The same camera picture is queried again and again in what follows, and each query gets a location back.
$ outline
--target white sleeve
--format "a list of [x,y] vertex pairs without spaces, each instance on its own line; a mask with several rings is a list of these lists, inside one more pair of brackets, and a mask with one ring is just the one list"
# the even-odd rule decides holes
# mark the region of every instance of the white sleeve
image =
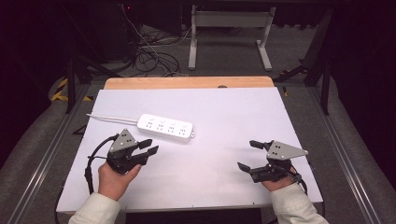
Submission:
[[279,224],[328,223],[297,183],[272,191],[271,199]]
[[69,224],[113,224],[120,211],[120,203],[99,193],[93,193],[70,217]]

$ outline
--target power outlet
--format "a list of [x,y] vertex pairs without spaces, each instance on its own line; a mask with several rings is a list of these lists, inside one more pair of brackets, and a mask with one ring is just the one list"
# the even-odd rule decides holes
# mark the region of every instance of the power outlet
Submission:
[[192,124],[186,121],[167,119],[144,114],[137,122],[137,130],[155,136],[168,138],[180,142],[189,142],[195,133]]

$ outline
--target white table surface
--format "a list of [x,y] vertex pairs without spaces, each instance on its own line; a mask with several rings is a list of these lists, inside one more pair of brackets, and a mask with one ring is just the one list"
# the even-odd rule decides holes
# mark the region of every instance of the white table surface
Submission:
[[[142,134],[127,122],[90,118],[58,212],[75,212],[89,197],[84,177],[87,157],[105,139],[124,128],[137,141],[152,138],[152,145],[160,146],[120,199],[127,212],[269,205],[269,192],[240,171],[237,162],[251,168],[267,163],[265,150],[251,147],[250,140],[277,140],[301,147],[277,88],[103,90],[92,114],[127,119],[152,114],[184,120],[194,125],[196,136],[189,143],[180,143]],[[105,157],[111,144],[104,145],[97,156]],[[134,154],[144,151],[136,150]],[[95,191],[97,169],[104,162],[95,159],[92,163]],[[292,159],[292,163],[308,186],[310,200],[322,202],[306,157]]]

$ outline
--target power strip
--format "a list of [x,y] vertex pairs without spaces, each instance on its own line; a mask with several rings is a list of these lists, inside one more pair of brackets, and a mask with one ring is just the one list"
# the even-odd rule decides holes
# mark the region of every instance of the power strip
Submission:
[[189,122],[149,114],[144,114],[140,117],[137,122],[137,130],[141,133],[148,133],[180,142],[189,142],[195,136],[192,131],[192,124]]

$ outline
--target table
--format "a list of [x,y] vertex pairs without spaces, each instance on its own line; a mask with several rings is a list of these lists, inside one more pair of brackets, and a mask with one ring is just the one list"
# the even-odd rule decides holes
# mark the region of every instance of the table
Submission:
[[[171,83],[178,89],[170,89]],[[247,83],[254,87],[247,88]],[[125,90],[129,84],[133,90]],[[153,145],[160,148],[120,199],[126,212],[269,205],[269,192],[254,184],[236,164],[240,161],[255,168],[267,163],[265,153],[250,147],[248,141],[278,140],[301,147],[278,89],[269,77],[111,78],[99,92],[92,113],[129,118],[150,113],[194,124],[196,136],[189,143],[152,137]],[[126,123],[90,119],[58,212],[73,213],[82,205],[89,196],[83,174],[87,156],[103,140],[125,127],[138,141],[148,138]],[[105,156],[108,149],[109,145],[105,145],[97,156]],[[307,183],[311,201],[322,202],[306,158],[295,158],[292,162]],[[98,185],[95,170],[102,163],[96,159],[92,164],[95,191]]]

